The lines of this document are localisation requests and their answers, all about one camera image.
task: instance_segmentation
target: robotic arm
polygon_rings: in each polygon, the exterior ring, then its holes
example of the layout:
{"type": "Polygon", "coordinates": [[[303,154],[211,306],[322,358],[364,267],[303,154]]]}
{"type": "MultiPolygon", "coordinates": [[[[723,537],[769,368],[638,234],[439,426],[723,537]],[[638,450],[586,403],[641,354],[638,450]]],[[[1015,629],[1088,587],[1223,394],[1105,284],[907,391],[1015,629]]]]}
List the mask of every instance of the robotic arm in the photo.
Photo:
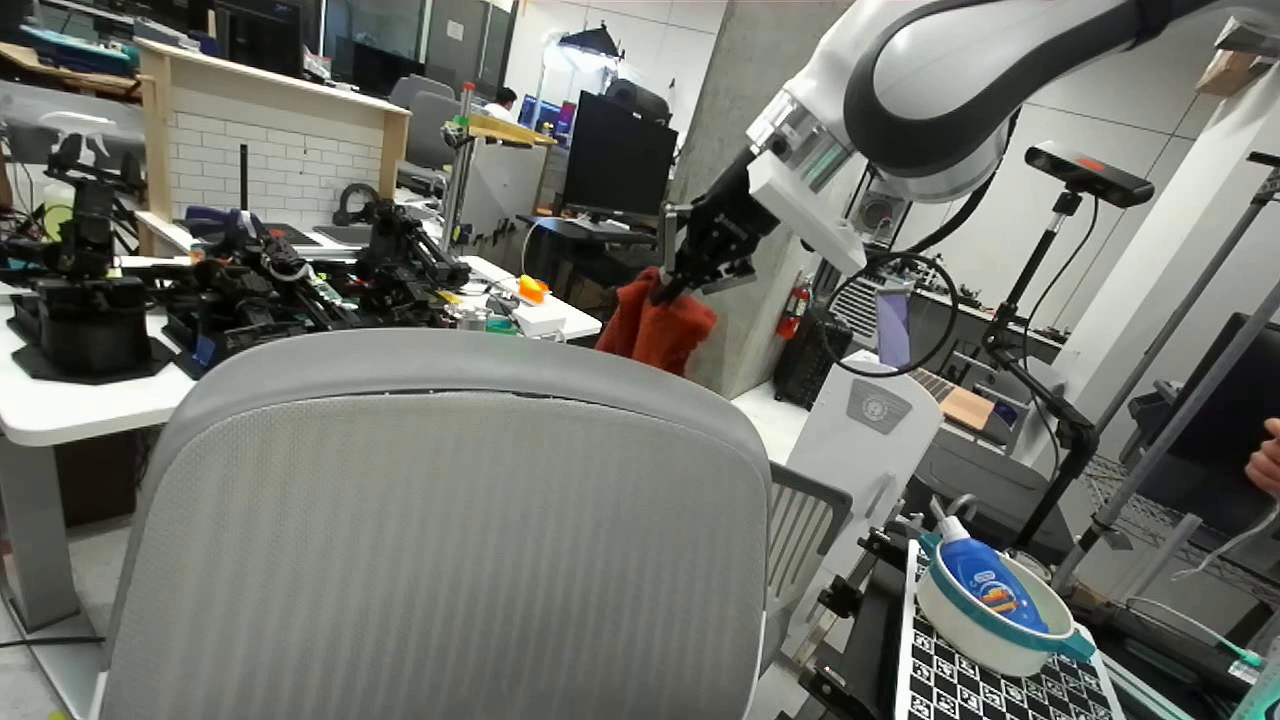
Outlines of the robotic arm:
{"type": "Polygon", "coordinates": [[[862,272],[866,234],[848,223],[848,200],[866,162],[907,200],[977,192],[1029,94],[1210,4],[856,0],[757,117],[736,162],[679,215],[664,292],[751,276],[751,252],[775,223],[840,272],[862,272]]]}

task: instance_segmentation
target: pole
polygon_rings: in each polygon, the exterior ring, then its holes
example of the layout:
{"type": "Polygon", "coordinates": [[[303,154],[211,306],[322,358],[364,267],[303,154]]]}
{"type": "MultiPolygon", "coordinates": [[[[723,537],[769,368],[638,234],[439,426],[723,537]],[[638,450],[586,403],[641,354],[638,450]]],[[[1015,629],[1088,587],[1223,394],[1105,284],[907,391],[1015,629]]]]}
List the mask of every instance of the pole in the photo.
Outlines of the pole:
{"type": "Polygon", "coordinates": [[[1115,389],[1114,403],[1101,411],[1095,426],[1105,431],[1125,398],[1133,394],[1133,389],[1147,375],[1147,368],[1155,363],[1155,354],[1166,353],[1166,345],[1172,339],[1172,333],[1187,320],[1187,311],[1200,305],[1200,297],[1210,292],[1210,284],[1215,279],[1215,272],[1230,264],[1230,256],[1242,248],[1242,238],[1249,234],[1249,229],[1256,223],[1256,215],[1280,194],[1280,154],[1269,150],[1253,150],[1253,162],[1269,162],[1273,175],[1263,178],[1263,187],[1253,194],[1249,211],[1242,215],[1242,223],[1233,229],[1233,234],[1215,248],[1215,256],[1210,259],[1210,267],[1195,276],[1195,284],[1187,288],[1187,297],[1170,311],[1170,325],[1152,334],[1152,345],[1143,346],[1143,354],[1136,358],[1136,368],[1125,375],[1125,382],[1115,389]]]}
{"type": "Polygon", "coordinates": [[[1074,583],[1080,558],[1095,547],[1095,539],[1114,537],[1129,495],[1136,495],[1161,472],[1161,460],[1193,426],[1193,421],[1200,414],[1210,394],[1223,382],[1223,375],[1242,363],[1242,354],[1253,346],[1253,339],[1269,327],[1275,306],[1280,306],[1280,284],[1273,284],[1273,292],[1261,301],[1261,306],[1249,316],[1249,325],[1233,334],[1233,345],[1215,354],[1215,363],[1205,370],[1205,379],[1193,389],[1193,394],[1181,403],[1181,411],[1166,424],[1166,431],[1155,437],[1152,450],[1136,462],[1129,483],[1121,492],[1114,492],[1105,509],[1093,512],[1088,531],[1080,537],[1074,555],[1052,577],[1058,592],[1064,592],[1074,583]]]}

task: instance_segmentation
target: lamp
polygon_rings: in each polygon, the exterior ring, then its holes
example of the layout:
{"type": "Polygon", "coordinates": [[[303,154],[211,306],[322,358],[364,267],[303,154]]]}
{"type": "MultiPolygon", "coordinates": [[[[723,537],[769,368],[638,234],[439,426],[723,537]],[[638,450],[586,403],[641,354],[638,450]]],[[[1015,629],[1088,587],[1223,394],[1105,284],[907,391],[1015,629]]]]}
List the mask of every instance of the lamp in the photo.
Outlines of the lamp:
{"type": "Polygon", "coordinates": [[[548,47],[586,51],[586,56],[603,56],[603,58],[623,58],[623,51],[617,47],[610,25],[586,26],[586,33],[558,33],[558,37],[548,37],[543,58],[540,58],[540,67],[538,67],[534,127],[543,120],[548,47]]]}

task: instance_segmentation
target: floor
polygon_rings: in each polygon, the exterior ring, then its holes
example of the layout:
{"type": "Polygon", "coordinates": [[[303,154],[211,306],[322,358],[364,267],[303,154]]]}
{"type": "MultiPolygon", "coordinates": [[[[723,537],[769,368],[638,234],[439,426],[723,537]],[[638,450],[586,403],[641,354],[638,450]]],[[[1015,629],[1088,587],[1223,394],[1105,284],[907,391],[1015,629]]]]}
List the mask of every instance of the floor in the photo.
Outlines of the floor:
{"type": "MultiPolygon", "coordinates": [[[[1080,481],[1064,495],[1064,517],[1068,517],[1074,531],[1086,529],[1088,512],[1114,487],[1115,487],[1115,481],[1107,472],[1093,466],[1093,474],[1080,481]]],[[[1080,566],[1080,578],[1088,578],[1105,597],[1121,597],[1136,577],[1133,566],[1152,562],[1161,537],[1170,531],[1170,519],[1147,505],[1133,505],[1125,512],[1121,531],[1133,539],[1133,547],[1101,545],[1101,553],[1093,553],[1080,566]]],[[[125,547],[128,547],[128,519],[79,529],[72,537],[75,587],[79,587],[97,629],[107,629],[107,608],[115,597],[125,547]]],[[[1214,566],[1195,578],[1170,578],[1170,577],[1177,577],[1177,566],[1166,571],[1166,578],[1152,587],[1152,597],[1193,611],[1195,621],[1205,621],[1214,629],[1230,629],[1261,597],[1253,583],[1243,583],[1230,566],[1214,566]]],[[[0,611],[0,639],[9,639],[9,636],[17,636],[17,633],[13,633],[9,616],[0,611]]],[[[774,709],[782,709],[782,702],[788,709],[794,700],[800,700],[798,687],[784,687],[784,684],[769,684],[760,692],[775,700],[775,702],[769,700],[774,709]]],[[[0,652],[0,720],[66,720],[39,666],[21,647],[0,652]]]]}

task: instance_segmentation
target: bottle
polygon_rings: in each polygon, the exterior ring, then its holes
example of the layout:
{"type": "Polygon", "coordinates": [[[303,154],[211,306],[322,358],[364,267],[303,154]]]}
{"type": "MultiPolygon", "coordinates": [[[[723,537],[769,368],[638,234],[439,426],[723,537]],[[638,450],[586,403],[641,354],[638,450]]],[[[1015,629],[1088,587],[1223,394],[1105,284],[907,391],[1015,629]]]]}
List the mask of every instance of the bottle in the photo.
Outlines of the bottle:
{"type": "Polygon", "coordinates": [[[1269,647],[1269,665],[1253,692],[1238,702],[1233,720],[1280,720],[1280,636],[1269,647]]]}
{"type": "Polygon", "coordinates": [[[967,597],[977,597],[980,603],[1029,633],[1049,633],[1029,587],[1015,578],[1015,571],[994,545],[971,539],[957,517],[944,517],[940,537],[940,558],[948,562],[957,583],[967,587],[967,597]]]}

